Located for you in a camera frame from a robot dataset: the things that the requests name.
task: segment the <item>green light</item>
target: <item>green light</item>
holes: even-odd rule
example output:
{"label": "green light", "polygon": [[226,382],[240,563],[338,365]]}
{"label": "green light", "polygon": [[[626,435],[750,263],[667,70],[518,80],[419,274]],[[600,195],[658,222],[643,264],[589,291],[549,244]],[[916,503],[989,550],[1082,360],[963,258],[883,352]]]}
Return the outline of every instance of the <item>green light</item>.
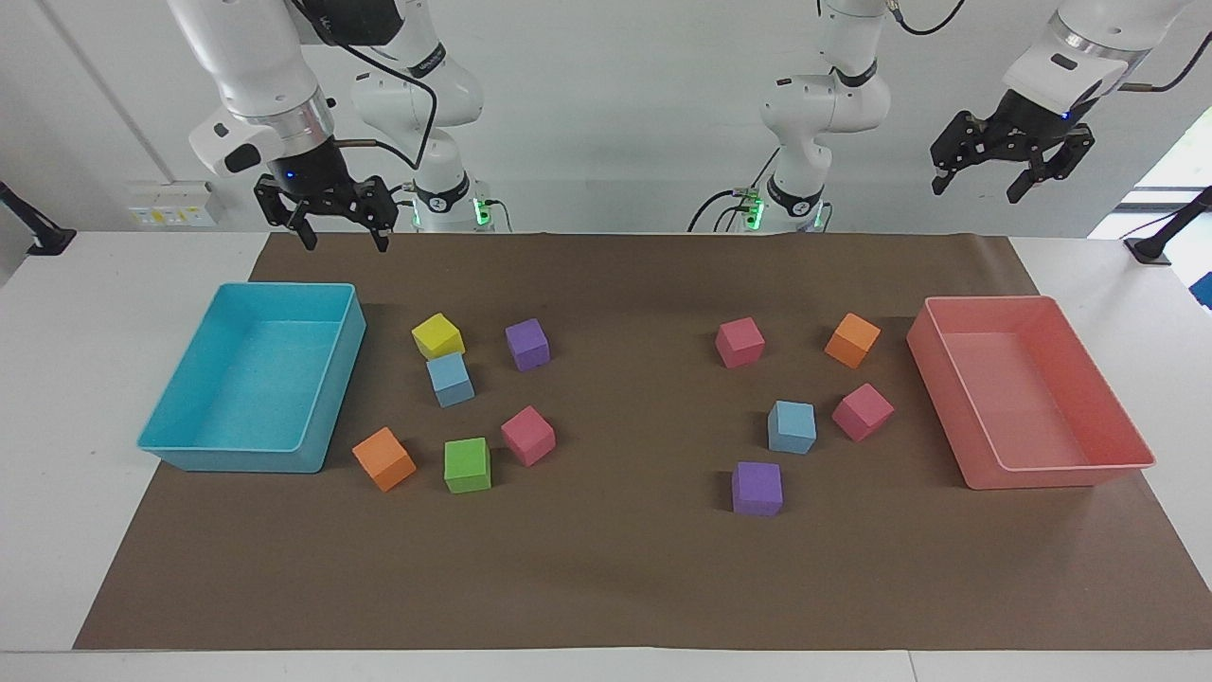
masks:
{"label": "green light", "polygon": [[471,200],[475,201],[476,222],[479,222],[481,227],[492,222],[492,213],[490,213],[487,208],[484,206],[484,201],[481,201],[479,197]]}
{"label": "green light", "polygon": [[755,199],[754,205],[749,208],[749,217],[745,218],[745,227],[756,230],[761,229],[761,216],[766,212],[766,202],[761,199]]}

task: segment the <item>green cube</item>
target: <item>green cube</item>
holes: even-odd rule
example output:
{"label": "green cube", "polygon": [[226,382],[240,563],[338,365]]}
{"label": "green cube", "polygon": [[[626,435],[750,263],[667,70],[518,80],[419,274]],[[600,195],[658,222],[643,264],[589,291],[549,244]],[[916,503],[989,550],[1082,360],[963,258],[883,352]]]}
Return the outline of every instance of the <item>green cube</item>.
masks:
{"label": "green cube", "polygon": [[451,493],[475,493],[492,488],[488,442],[484,439],[446,443],[446,487]]}

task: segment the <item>purple cube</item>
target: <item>purple cube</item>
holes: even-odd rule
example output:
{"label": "purple cube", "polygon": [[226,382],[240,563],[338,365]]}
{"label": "purple cube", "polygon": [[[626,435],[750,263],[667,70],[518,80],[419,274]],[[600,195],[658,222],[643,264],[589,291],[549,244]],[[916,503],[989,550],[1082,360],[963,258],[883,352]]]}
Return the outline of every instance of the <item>purple cube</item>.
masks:
{"label": "purple cube", "polygon": [[732,511],[774,516],[783,509],[783,476],[777,464],[739,463],[732,472]]}
{"label": "purple cube", "polygon": [[547,334],[537,319],[531,317],[507,327],[505,340],[518,372],[528,372],[551,362],[551,349],[547,345]]}

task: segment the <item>white table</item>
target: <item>white table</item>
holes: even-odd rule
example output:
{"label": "white table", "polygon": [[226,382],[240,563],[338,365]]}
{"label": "white table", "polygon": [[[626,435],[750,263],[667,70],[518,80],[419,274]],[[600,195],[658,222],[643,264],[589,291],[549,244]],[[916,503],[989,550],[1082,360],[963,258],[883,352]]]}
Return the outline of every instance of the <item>white table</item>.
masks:
{"label": "white table", "polygon": [[[0,680],[1204,680],[1212,652],[72,653],[159,460],[135,439],[216,286],[264,234],[84,233],[0,288]],[[1212,575],[1212,316],[1110,241],[1016,239],[1157,455],[1147,476]]]}

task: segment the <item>red cube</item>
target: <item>red cube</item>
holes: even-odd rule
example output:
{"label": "red cube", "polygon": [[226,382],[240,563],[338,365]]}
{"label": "red cube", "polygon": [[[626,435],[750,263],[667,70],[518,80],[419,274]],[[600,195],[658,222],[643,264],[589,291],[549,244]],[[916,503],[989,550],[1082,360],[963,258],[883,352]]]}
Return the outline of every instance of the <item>red cube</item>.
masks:
{"label": "red cube", "polygon": [[834,411],[834,422],[856,443],[867,439],[888,422],[896,409],[870,384],[864,384],[857,391],[842,399]]}
{"label": "red cube", "polygon": [[765,349],[766,339],[751,316],[721,323],[715,334],[715,350],[728,369],[758,362]]}
{"label": "red cube", "polygon": [[505,445],[524,466],[531,466],[555,449],[555,430],[533,407],[518,413],[501,428]]}

